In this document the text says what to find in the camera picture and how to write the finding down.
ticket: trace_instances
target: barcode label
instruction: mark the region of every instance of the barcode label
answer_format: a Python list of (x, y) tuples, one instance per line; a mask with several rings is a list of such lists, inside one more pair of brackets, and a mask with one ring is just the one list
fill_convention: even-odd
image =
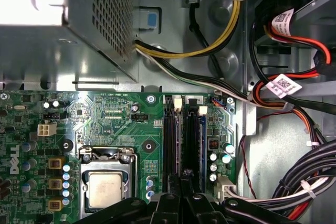
[(266, 84), (266, 87), (272, 91), (277, 97), (283, 98), (286, 95), (291, 95), (302, 89), (302, 86), (285, 76), (278, 75), (273, 81)]
[(291, 36), (289, 31), (289, 25), (293, 13), (294, 9), (291, 9), (279, 14), (272, 20), (272, 27), (280, 34)]

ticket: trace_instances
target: cpu socket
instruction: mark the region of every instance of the cpu socket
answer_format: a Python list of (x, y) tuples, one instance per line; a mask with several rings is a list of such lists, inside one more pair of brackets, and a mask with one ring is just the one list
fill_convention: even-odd
[(132, 148), (83, 146), (79, 158), (80, 219), (137, 195), (138, 157)]

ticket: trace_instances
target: perforated metal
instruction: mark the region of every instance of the perforated metal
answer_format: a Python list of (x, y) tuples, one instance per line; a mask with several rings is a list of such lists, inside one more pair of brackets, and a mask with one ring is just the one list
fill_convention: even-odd
[(124, 61), (132, 54), (133, 0), (93, 0), (92, 23)]

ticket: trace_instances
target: green circuit board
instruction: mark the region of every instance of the green circuit board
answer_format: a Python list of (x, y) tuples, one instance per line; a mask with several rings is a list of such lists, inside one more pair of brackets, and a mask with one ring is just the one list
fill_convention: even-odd
[[(7, 91), (5, 94), (7, 97), (0, 94), (0, 178), (3, 182), (10, 180), (11, 184), (7, 187), (9, 195), (0, 193), (0, 224), (77, 221), (80, 208), (78, 151), (82, 146), (133, 148), (139, 158), (135, 196), (148, 201), (148, 177), (154, 181), (152, 190), (162, 191), (164, 94), (85, 91)], [(149, 95), (154, 100), (149, 102)], [(215, 151), (219, 157), (223, 151), (222, 141), (235, 143), (234, 105), (219, 108), (211, 103), (210, 94), (198, 96), (202, 96), (204, 105), (209, 107), (207, 135), (219, 139), (218, 149), (208, 150), (207, 154)], [(58, 102), (58, 106), (53, 106), (53, 102)], [(139, 109), (135, 118), (134, 105)], [(45, 122), (46, 116), (50, 119), (48, 122)], [(38, 125), (46, 123), (57, 123), (56, 134), (38, 136)], [(73, 148), (65, 153), (64, 146), (69, 141)], [(152, 143), (150, 150), (146, 150), (148, 141)], [(62, 189), (51, 190), (49, 182), (62, 178), (64, 171), (50, 169), (48, 162), (59, 157), (64, 158), (62, 165), (71, 163), (72, 191), (70, 204), (59, 211), (51, 211), (48, 201), (62, 199), (63, 195)], [(36, 161), (35, 167), (24, 171), (23, 163), (31, 159)], [(217, 173), (227, 175), (234, 182), (234, 156), (229, 167), (221, 164), (220, 158), (216, 163)], [(23, 188), (32, 180), (35, 186), (24, 193)], [(213, 193), (211, 186), (207, 187), (207, 192)]]

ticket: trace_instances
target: motherboard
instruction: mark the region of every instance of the motherboard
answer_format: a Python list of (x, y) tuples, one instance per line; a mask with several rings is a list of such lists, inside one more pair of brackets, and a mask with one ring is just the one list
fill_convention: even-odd
[(169, 174), (233, 184), (235, 104), (210, 94), (0, 93), (0, 224), (73, 223)]

